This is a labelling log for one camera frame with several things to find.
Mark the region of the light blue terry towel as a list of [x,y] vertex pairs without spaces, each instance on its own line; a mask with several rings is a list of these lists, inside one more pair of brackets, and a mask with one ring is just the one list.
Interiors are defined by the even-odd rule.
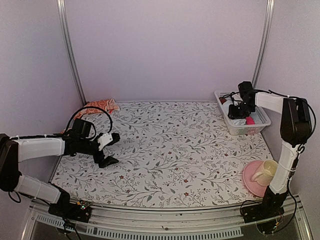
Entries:
[[239,106],[238,105],[234,105],[234,103],[231,100],[226,100],[223,104],[222,104],[222,108],[224,110],[224,112],[227,114],[227,116],[230,119],[230,122],[235,125],[235,126],[244,126],[246,125],[246,119],[245,118],[235,118],[235,116],[238,115],[239,113]]

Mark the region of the orange patterned towel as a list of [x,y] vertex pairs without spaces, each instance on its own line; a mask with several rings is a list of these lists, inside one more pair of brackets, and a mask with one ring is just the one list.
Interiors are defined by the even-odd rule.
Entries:
[[119,105],[115,102],[113,98],[88,102],[85,105],[85,107],[90,107],[90,108],[82,109],[81,111],[79,111],[74,116],[73,118],[74,120],[81,118],[83,115],[102,113],[103,112],[102,110],[108,112],[109,114],[111,114],[114,111],[120,111]]

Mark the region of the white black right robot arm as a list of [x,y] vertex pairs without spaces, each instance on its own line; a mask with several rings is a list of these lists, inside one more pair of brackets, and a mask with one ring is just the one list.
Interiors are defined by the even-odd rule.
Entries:
[[305,98],[283,95],[271,90],[254,89],[249,81],[239,83],[237,93],[241,102],[229,107],[229,119],[248,117],[257,107],[281,115],[279,131],[282,147],[278,167],[258,208],[262,218],[269,218],[287,198],[299,155],[304,151],[305,144],[316,129],[316,116]]

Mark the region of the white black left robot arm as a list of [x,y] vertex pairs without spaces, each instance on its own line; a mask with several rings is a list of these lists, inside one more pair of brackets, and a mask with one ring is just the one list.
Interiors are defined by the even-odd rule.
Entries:
[[24,194],[47,202],[63,216],[74,213],[70,194],[65,190],[23,174],[20,163],[49,157],[75,156],[84,154],[93,157],[99,168],[118,163],[112,156],[105,156],[104,148],[120,141],[119,133],[95,133],[93,123],[76,119],[72,127],[53,135],[10,137],[0,135],[0,189],[3,192]]

